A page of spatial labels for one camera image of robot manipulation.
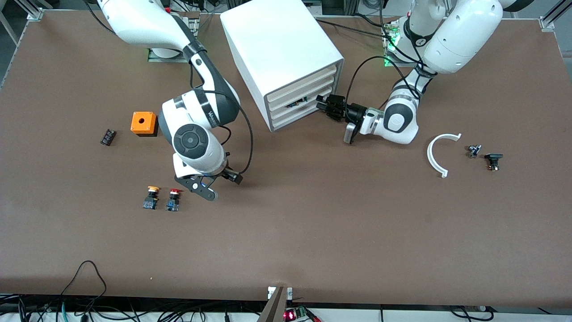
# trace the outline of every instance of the brown table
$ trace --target brown table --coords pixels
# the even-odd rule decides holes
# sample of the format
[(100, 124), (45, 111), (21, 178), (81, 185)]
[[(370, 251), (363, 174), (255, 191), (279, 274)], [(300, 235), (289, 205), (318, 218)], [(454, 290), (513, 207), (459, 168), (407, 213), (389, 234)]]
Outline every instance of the brown table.
[[(357, 18), (338, 23), (376, 31)], [(339, 92), (378, 38), (324, 26), (345, 57)], [(503, 21), (460, 72), (430, 85), (415, 140), (342, 142), (344, 124), (314, 113), (270, 133), (236, 70), (218, 17), (200, 38), (253, 123), (255, 154), (240, 186), (207, 202), (141, 208), (173, 181), (172, 148), (129, 131), (188, 91), (185, 64), (146, 62), (79, 11), (29, 23), (0, 92), (0, 292), (59, 293), (91, 259), (109, 295), (262, 300), (294, 287), (304, 301), (572, 307), (572, 86), (552, 33)], [(398, 79), (371, 61), (350, 101), (378, 106)], [(105, 130), (118, 130), (111, 147)], [(244, 167), (244, 120), (225, 148)], [(224, 131), (216, 131), (220, 138)], [(426, 148), (439, 142), (441, 179)], [(500, 171), (465, 146), (499, 152)], [(101, 291), (86, 269), (70, 293)]]

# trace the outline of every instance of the gray floor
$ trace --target gray floor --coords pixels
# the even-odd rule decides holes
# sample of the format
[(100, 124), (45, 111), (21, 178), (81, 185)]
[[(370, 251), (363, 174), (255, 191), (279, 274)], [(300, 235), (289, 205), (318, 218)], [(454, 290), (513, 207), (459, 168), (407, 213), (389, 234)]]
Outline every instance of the gray floor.
[[(403, 3), (410, 3), (409, 0), (400, 1)], [(396, 7), (399, 8), (401, 7), (401, 3), (398, 2), (398, 0), (390, 1), (390, 3), (397, 4)], [(518, 16), (519, 18), (538, 18), (548, 12), (548, 10), (557, 2), (558, 0), (536, 0), (529, 7), (520, 11)], [(59, 9), (86, 9), (82, 0), (60, 0), (59, 6), (55, 7)], [(360, 11), (363, 11), (364, 14), (371, 13), (371, 9), (362, 6), (360, 7)], [(26, 23), (26, 13), (24, 10), (22, 10), (13, 0), (8, 0), (2, 12), (14, 31), (20, 35)], [(555, 23), (555, 33), (563, 60), (568, 68), (570, 80), (572, 81), (572, 10), (569, 10)], [(15, 49), (16, 46), (14, 45), (14, 42), (6, 30), (0, 26), (0, 77), (3, 77), (6, 73)]]

